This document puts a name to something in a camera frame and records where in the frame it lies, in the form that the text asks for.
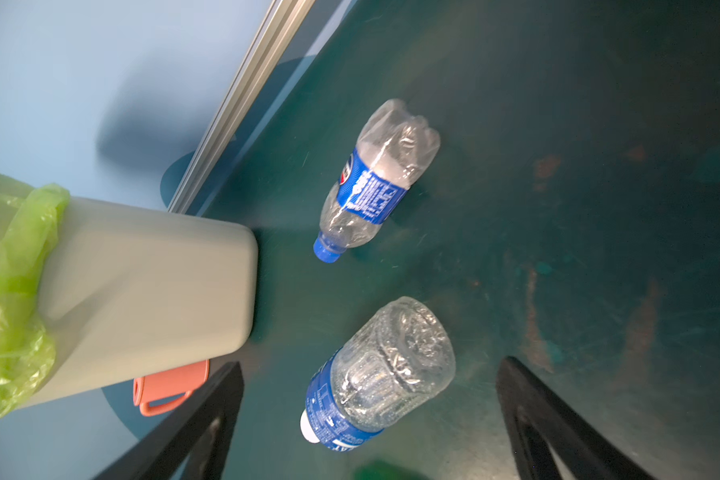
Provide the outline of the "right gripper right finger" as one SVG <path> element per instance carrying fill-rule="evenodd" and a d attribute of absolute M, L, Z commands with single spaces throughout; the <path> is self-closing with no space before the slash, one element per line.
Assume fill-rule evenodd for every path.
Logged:
<path fill-rule="evenodd" d="M 522 362 L 505 357 L 496 392 L 521 479 L 559 479 L 560 458 L 576 479 L 650 479 Z"/>

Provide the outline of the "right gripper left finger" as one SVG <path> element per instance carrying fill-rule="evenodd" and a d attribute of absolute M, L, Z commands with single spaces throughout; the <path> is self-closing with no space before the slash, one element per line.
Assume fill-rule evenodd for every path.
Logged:
<path fill-rule="evenodd" d="M 238 362 L 223 365 L 149 435 L 100 474 L 106 479 L 220 479 L 244 394 Z"/>

